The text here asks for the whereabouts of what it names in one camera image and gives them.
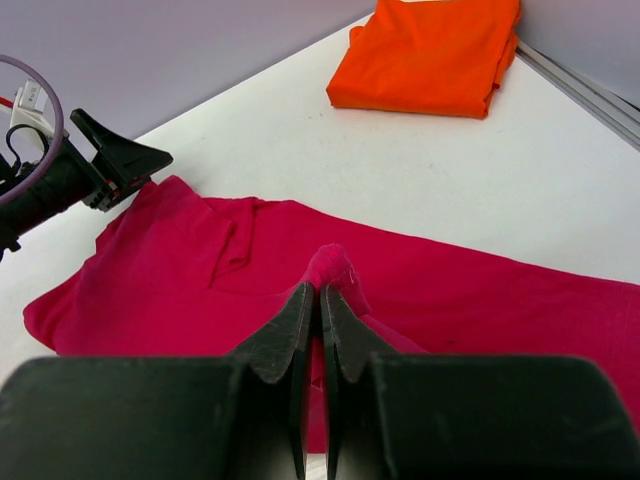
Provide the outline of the magenta t shirt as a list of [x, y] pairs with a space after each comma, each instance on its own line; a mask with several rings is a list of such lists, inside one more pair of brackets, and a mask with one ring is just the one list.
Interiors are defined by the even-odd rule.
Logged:
[[294, 201], [145, 185], [96, 251], [24, 311], [60, 355], [217, 356], [295, 287], [338, 288], [405, 353], [587, 358], [639, 415], [639, 289], [335, 218]]

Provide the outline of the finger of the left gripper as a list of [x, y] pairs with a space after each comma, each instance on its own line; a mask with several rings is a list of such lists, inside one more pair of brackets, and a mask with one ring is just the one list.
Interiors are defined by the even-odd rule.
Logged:
[[83, 109], [73, 110], [70, 119], [96, 149], [90, 165], [98, 174], [97, 189], [102, 195], [133, 193], [173, 162], [168, 152], [114, 133]]

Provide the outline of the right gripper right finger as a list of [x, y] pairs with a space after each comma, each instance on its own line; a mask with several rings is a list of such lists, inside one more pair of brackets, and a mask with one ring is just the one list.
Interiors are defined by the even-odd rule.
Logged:
[[331, 479], [635, 479], [639, 440], [579, 358], [403, 354], [320, 295]]

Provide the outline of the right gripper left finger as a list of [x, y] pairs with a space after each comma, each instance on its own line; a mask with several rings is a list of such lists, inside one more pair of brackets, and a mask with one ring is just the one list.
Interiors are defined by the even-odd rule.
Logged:
[[43, 357], [1, 390], [5, 479], [302, 479], [314, 289], [222, 357]]

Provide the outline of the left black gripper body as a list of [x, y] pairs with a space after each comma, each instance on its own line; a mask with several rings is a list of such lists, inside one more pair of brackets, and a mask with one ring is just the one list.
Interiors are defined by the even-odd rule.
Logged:
[[107, 212], [119, 195], [102, 195], [98, 174], [73, 144], [65, 142], [48, 170], [30, 187], [1, 206], [1, 248], [18, 250], [19, 238], [81, 202]]

